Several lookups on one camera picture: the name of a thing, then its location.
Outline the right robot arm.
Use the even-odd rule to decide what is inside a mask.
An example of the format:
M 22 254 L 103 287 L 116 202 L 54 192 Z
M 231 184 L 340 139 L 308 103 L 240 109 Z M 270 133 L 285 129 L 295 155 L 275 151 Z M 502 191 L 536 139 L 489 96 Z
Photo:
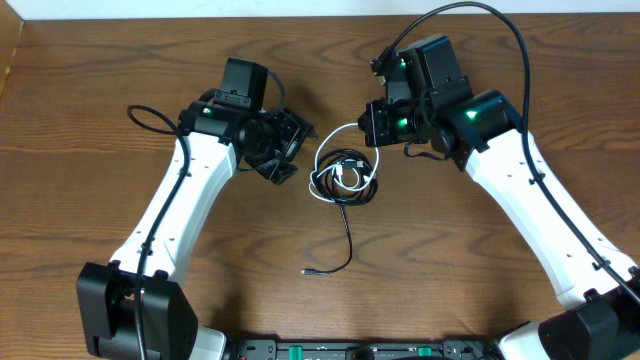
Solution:
M 428 143 L 502 208 L 548 276 L 562 312 L 501 336 L 505 359 L 622 359 L 639 348 L 639 269 L 591 222 L 498 91 L 474 94 L 449 39 L 389 48 L 385 86 L 358 124 L 366 144 Z

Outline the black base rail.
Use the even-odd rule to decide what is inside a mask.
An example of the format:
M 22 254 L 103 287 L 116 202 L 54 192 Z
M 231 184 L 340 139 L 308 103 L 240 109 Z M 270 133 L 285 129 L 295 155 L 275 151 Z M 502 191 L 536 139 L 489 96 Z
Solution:
M 476 340 L 440 342 L 283 342 L 272 339 L 232 340 L 222 360 L 397 360 L 503 359 L 491 344 Z

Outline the cardboard box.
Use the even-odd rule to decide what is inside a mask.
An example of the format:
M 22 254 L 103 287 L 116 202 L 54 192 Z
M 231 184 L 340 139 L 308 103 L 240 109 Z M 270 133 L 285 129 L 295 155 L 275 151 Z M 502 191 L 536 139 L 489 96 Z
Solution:
M 1 0 L 0 25 L 0 92 L 4 95 L 24 27 L 24 20 L 6 0 Z

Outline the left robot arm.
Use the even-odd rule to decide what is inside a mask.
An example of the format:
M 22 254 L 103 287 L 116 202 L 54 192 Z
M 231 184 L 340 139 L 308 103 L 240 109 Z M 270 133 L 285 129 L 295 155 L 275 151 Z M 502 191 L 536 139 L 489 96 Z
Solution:
M 280 185 L 312 125 L 284 104 L 265 110 L 274 72 L 230 58 L 222 84 L 169 121 L 171 163 L 141 220 L 105 265 L 88 262 L 77 296 L 89 354 L 104 359 L 225 359 L 227 336 L 200 325 L 183 292 L 212 205 L 237 172 Z

